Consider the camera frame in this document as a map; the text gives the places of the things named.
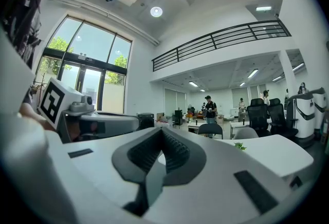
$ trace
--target white desk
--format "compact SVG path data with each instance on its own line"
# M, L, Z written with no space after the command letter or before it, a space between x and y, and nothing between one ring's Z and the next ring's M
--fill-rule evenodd
M231 133L230 133L230 139L232 139L232 135L233 135L233 129L234 128L242 128L242 127L247 127L249 126L249 121L245 121L245 124L243 124L243 122L230 122L231 125Z
M215 140L230 145L243 143L246 149L241 152L245 152L279 177L290 176L313 163L313 157L308 152L280 135L240 140ZM166 164L164 154L158 158L158 161Z

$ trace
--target black railing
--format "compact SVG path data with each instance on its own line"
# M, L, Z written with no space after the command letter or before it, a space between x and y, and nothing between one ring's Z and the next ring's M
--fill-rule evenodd
M221 29L186 42L154 58L153 71L239 43L291 36L280 20L257 21Z

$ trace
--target chair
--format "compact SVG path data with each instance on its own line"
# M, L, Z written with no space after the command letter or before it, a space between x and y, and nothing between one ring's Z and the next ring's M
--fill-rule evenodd
M262 98L252 99L250 102L250 106L263 104L264 100Z
M287 126L286 119L284 118L283 105L278 98L273 99L273 103L267 108L271 116L271 133L273 135L282 135L288 139L293 138L298 130Z
M256 131L251 127L243 127L241 128L237 134L233 137L233 140L237 139L251 139L258 138Z
M222 135L223 139L223 129L221 128L220 125L216 123L205 123L202 124L199 127L199 130L197 131L198 135L203 135L203 134L216 134L216 135Z
M267 105L262 103L250 105L247 107L249 115L249 127L253 128L259 137L269 136L271 133L267 130Z

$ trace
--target white column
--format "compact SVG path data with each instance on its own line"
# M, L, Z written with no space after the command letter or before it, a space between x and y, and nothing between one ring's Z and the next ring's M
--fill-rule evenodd
M287 87L289 90L289 95L296 95L298 92L298 85L296 82L295 74L293 71L293 67L291 66L288 54L285 50L281 50L279 52L279 59L281 61L281 65L284 71L284 75L286 77Z

